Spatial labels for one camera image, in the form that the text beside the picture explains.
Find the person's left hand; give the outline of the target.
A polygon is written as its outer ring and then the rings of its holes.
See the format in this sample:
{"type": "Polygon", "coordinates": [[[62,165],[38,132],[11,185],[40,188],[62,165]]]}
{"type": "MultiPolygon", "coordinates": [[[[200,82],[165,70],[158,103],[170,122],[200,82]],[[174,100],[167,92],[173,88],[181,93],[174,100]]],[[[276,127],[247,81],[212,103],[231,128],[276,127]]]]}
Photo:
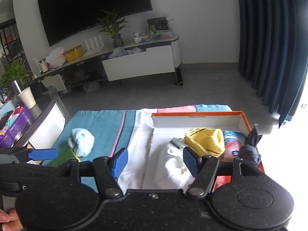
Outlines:
{"type": "Polygon", "coordinates": [[[15,209],[8,212],[0,210],[0,228],[2,231],[21,231],[23,226],[15,209]]]}

